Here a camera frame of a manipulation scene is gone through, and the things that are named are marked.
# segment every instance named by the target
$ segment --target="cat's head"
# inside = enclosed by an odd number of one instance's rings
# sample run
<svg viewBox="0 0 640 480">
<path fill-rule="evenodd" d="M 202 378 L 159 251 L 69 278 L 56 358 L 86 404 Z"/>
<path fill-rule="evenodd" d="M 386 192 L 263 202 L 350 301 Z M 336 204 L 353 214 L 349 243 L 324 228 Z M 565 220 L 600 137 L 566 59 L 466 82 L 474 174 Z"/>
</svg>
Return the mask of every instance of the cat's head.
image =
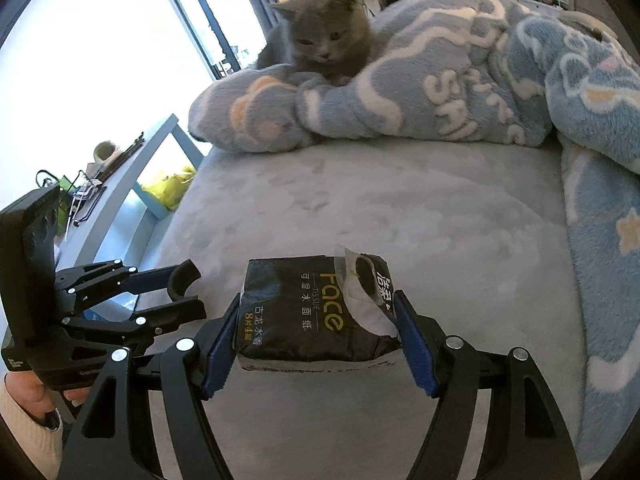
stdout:
<svg viewBox="0 0 640 480">
<path fill-rule="evenodd" d="M 359 0 L 287 0 L 273 8 L 286 21 L 296 56 L 316 62 L 340 61 L 369 33 Z"/>
</svg>

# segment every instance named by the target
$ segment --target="cat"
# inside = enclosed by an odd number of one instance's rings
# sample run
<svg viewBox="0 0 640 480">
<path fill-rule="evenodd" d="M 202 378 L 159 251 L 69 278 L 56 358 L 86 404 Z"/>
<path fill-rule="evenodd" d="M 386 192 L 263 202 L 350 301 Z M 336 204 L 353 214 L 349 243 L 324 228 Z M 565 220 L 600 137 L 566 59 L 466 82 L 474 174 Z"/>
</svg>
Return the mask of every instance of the cat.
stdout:
<svg viewBox="0 0 640 480">
<path fill-rule="evenodd" d="M 284 21 L 269 33 L 256 68 L 288 63 L 340 81 L 366 65 L 371 29 L 360 0 L 287 0 L 273 8 Z"/>
</svg>

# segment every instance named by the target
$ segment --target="blue fluffy blanket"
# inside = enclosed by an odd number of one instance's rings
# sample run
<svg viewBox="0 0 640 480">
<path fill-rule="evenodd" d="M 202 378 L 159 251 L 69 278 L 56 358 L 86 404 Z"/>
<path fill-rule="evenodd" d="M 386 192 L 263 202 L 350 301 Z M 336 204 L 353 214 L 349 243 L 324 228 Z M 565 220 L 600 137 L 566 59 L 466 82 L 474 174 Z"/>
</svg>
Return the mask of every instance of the blue fluffy blanket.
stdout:
<svg viewBox="0 0 640 480">
<path fill-rule="evenodd" d="M 370 63 L 344 86 L 244 70 L 196 99 L 190 132 L 279 152 L 380 135 L 539 146 L 556 127 L 588 355 L 578 454 L 595 468 L 640 405 L 638 67 L 607 34 L 511 0 L 403 0 L 374 28 Z"/>
</svg>

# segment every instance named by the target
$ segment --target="cream knit sleeve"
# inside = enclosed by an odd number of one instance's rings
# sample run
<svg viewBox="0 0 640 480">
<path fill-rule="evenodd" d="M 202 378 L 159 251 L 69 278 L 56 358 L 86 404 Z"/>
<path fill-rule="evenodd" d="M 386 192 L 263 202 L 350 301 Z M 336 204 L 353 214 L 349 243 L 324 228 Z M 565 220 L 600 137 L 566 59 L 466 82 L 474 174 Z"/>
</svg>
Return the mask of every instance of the cream knit sleeve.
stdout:
<svg viewBox="0 0 640 480">
<path fill-rule="evenodd" d="M 0 380 L 0 415 L 33 465 L 47 480 L 55 480 L 62 461 L 62 424 L 49 430 L 37 424 L 11 398 Z"/>
</svg>

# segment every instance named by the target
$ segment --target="yellow plastic bag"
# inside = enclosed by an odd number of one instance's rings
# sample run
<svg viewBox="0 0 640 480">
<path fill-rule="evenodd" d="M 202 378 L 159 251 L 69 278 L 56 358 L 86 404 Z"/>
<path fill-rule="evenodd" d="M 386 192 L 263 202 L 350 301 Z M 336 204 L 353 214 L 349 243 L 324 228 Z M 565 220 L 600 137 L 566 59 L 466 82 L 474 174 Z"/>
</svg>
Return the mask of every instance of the yellow plastic bag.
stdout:
<svg viewBox="0 0 640 480">
<path fill-rule="evenodd" d="M 195 174 L 195 168 L 188 164 L 181 171 L 172 175 L 161 171 L 151 184 L 143 184 L 141 187 L 167 209 L 173 211 L 177 209 L 180 200 L 189 189 Z"/>
</svg>

